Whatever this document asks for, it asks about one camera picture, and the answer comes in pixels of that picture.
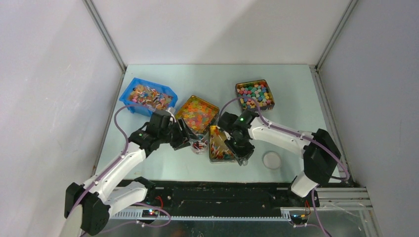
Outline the clear plastic jar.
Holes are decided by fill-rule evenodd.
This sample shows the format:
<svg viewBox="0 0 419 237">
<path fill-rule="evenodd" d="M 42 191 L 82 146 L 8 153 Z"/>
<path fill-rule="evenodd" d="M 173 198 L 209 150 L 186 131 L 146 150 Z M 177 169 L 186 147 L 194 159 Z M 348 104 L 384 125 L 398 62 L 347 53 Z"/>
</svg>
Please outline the clear plastic jar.
<svg viewBox="0 0 419 237">
<path fill-rule="evenodd" d="M 197 134 L 197 139 L 191 143 L 191 150 L 198 155 L 208 151 L 208 139 L 203 134 Z"/>
</svg>

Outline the gold tin with lollipops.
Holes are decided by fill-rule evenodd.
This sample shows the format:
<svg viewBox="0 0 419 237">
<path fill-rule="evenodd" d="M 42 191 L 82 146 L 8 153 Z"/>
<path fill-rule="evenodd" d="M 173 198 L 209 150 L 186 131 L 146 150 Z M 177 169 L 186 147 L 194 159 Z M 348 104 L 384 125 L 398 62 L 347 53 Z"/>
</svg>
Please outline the gold tin with lollipops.
<svg viewBox="0 0 419 237">
<path fill-rule="evenodd" d="M 209 160 L 211 163 L 237 162 L 233 153 L 224 143 L 227 139 L 225 133 L 216 125 L 209 128 Z"/>
</svg>

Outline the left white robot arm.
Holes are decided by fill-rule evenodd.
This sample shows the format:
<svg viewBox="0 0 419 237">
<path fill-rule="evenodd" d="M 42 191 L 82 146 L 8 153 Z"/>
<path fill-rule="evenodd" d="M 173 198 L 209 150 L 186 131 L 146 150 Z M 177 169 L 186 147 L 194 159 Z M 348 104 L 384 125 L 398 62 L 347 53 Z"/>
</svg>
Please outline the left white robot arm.
<svg viewBox="0 0 419 237">
<path fill-rule="evenodd" d="M 121 189 L 115 188 L 161 144 L 170 144 L 176 151 L 190 146 L 198 137 L 183 119 L 175 118 L 169 111 L 156 110 L 148 122 L 125 139 L 120 155 L 101 172 L 82 184 L 68 186 L 64 209 L 66 222 L 60 236 L 78 237 L 81 231 L 96 235 L 123 209 L 138 202 L 152 205 L 156 199 L 156 185 L 144 177 L 134 179 Z"/>
</svg>

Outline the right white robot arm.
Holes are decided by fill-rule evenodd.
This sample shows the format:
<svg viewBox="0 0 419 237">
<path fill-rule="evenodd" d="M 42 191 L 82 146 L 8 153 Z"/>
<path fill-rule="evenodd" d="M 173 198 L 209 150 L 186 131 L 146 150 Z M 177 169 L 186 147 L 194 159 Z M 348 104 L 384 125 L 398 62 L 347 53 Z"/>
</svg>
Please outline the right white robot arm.
<svg viewBox="0 0 419 237">
<path fill-rule="evenodd" d="M 294 130 L 248 110 L 240 116 L 224 112 L 217 126 L 226 134 L 224 143 L 239 165 L 246 165 L 254 153 L 251 140 L 264 141 L 301 156 L 303 171 L 292 181 L 287 193 L 288 202 L 293 206 L 301 206 L 315 187 L 328 183 L 341 163 L 339 149 L 323 129 Z"/>
</svg>

